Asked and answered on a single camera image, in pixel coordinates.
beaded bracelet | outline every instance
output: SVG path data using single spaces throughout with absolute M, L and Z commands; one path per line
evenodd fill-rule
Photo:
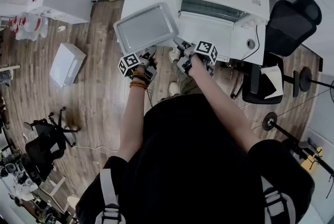
M 141 75 L 132 75 L 132 79 L 134 78 L 139 78 L 140 80 L 144 81 L 146 85 L 149 85 L 151 83 L 151 80 Z
M 148 78 L 144 73 L 141 73 L 141 72 L 138 72 L 138 71 L 134 71 L 134 72 L 132 73 L 132 76 L 141 76 L 141 77 L 143 77 L 143 78 L 149 80 L 149 78 Z
M 130 82 L 130 88 L 133 86 L 141 87 L 141 88 L 144 88 L 145 90 L 147 89 L 147 85 L 140 83 L 140 82 L 135 82 L 135 81 Z

wooden floor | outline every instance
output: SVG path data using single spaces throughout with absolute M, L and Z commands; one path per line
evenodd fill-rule
M 21 65 L 15 70 L 11 87 L 1 86 L 6 100 L 10 121 L 8 136 L 15 145 L 25 151 L 23 122 L 32 122 L 47 117 L 51 111 L 66 106 L 66 118 L 69 123 L 81 127 L 76 136 L 77 145 L 88 147 L 106 146 L 117 150 L 120 143 L 120 123 L 125 110 L 129 91 L 129 79 L 123 78 L 117 64 L 122 56 L 116 42 L 113 24 L 120 19 L 123 2 L 101 2 L 93 7 L 90 23 L 68 25 L 50 20 L 49 33 L 45 39 L 36 42 L 17 41 L 13 34 L 3 32 L 4 43 L 0 48 L 1 64 Z M 65 31 L 57 32 L 61 25 Z M 61 42 L 75 44 L 87 54 L 75 84 L 60 89 L 49 78 L 54 56 Z M 168 59 L 170 48 L 159 48 L 157 52 L 158 74 L 151 84 L 153 104 L 168 96 L 171 63 Z M 284 72 L 292 75 L 293 70 L 301 71 L 310 67 L 313 78 L 318 76 L 319 57 L 307 48 L 299 47 L 291 56 L 284 59 Z M 217 83 L 230 94 L 235 84 L 239 86 L 242 76 L 238 72 L 220 67 L 215 68 Z M 261 128 L 264 116 L 274 111 L 278 114 L 278 124 L 286 128 L 297 138 L 303 134 L 316 93 L 315 85 L 307 93 L 292 97 L 292 86 L 284 85 L 284 98 L 276 105 L 247 104 L 237 99 L 239 107 L 252 122 L 252 128 L 260 138 L 281 140 L 283 135 L 273 130 L 265 132 Z M 150 108 L 146 97 L 146 110 Z M 80 197 L 92 182 L 107 158 L 114 152 L 104 148 L 70 148 L 60 160 L 55 161 L 57 171 L 52 171 L 49 179 L 57 183 L 62 176 L 66 181 L 55 194 L 55 199 L 63 208 L 69 195 Z M 43 189 L 51 191 L 49 180 Z

hand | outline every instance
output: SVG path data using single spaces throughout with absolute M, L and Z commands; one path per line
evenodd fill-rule
M 192 63 L 192 67 L 190 68 L 188 74 L 191 77 L 194 77 L 194 74 L 199 70 L 199 69 L 205 69 L 203 66 L 202 61 L 200 60 L 200 58 L 197 56 L 197 54 L 194 54 L 191 59 L 190 59 L 191 63 Z
M 140 72 L 140 73 L 144 73 L 144 72 L 145 72 L 145 69 L 146 69 L 145 65 L 143 65 L 143 64 L 139 64 L 139 65 L 137 66 L 137 68 L 136 68 L 136 71 L 138 71 L 138 72 Z

backpack strap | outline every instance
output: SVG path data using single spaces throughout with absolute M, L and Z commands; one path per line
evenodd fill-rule
M 277 191 L 264 177 L 261 179 L 265 196 L 265 224 L 295 224 L 296 212 L 291 197 Z
M 125 219 L 120 214 L 117 197 L 110 169 L 100 171 L 101 190 L 103 194 L 105 209 L 96 217 L 95 224 L 124 224 Z

black t-shirt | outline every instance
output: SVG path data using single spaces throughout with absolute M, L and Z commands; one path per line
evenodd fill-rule
M 155 105 L 144 118 L 142 147 L 129 163 L 111 157 L 105 168 L 127 223 L 264 223 L 261 175 L 292 198 L 299 221 L 314 189 L 278 141 L 261 141 L 246 154 L 203 95 Z M 103 209 L 98 175 L 77 205 L 79 222 L 94 223 Z

